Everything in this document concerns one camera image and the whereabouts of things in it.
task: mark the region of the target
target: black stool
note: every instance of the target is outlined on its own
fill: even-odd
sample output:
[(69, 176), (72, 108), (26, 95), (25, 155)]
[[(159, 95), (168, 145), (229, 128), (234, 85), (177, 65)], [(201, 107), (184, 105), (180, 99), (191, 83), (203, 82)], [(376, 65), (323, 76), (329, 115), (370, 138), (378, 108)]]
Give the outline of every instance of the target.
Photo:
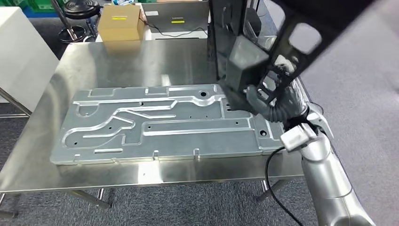
[(64, 5), (64, 14), (72, 20), (86, 20), (91, 36), (96, 39), (97, 29), (91, 17), (100, 17), (100, 5), (95, 0), (71, 0)]
[[(100, 17), (100, 6), (95, 0), (71, 0), (65, 3), (63, 10), (59, 7), (56, 0), (51, 0), (61, 21), (65, 25), (58, 37), (63, 43), (85, 41), (88, 38), (97, 37), (96, 26), (93, 24), (91, 17), (98, 15)], [(86, 20), (86, 24), (90, 30), (90, 36), (86, 36), (86, 30), (81, 26), (71, 26), (66, 18), (73, 20)]]

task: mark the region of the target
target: stool leg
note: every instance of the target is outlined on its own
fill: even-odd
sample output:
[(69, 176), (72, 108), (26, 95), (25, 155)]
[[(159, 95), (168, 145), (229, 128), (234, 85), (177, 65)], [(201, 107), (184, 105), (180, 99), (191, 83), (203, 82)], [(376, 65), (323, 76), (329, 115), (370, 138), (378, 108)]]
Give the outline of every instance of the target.
[(95, 27), (94, 27), (94, 25), (93, 25), (93, 22), (92, 22), (92, 20), (91, 20), (90, 18), (86, 19), (86, 24), (87, 24), (87, 26), (88, 26), (88, 29), (89, 29), (89, 31), (90, 31), (90, 34), (91, 34), (94, 38), (96, 38), (97, 32), (96, 32), (96, 29), (95, 29)]
[(72, 29), (71, 24), (68, 22), (66, 19), (60, 5), (56, 0), (51, 0), (51, 5), (53, 5), (54, 10), (56, 11), (58, 17), (61, 19), (61, 22), (64, 24), (65, 28), (67, 29), (69, 35), (71, 36), (72, 40), (75, 41), (78, 39), (78, 36), (75, 34), (75, 32)]

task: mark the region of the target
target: aluminum plate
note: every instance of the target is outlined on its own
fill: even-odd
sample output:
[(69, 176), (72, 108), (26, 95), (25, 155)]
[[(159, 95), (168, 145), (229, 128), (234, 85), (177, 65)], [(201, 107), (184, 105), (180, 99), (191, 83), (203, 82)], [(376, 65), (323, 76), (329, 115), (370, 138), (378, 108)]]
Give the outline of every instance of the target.
[(231, 111), (218, 85), (77, 91), (52, 154), (55, 164), (269, 154), (283, 129)]

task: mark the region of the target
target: laptop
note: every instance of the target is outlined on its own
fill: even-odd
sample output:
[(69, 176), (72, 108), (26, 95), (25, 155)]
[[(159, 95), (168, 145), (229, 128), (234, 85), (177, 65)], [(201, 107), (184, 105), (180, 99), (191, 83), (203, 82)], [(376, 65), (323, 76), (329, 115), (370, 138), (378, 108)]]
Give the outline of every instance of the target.
[(208, 1), (143, 3), (143, 10), (152, 33), (207, 30)]

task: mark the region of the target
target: cardboard box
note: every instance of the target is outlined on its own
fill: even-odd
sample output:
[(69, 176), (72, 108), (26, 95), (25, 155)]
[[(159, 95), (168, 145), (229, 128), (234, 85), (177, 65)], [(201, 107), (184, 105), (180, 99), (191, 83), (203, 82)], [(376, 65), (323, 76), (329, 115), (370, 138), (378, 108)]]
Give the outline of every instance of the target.
[(103, 42), (143, 40), (144, 19), (140, 6), (105, 6), (98, 25)]

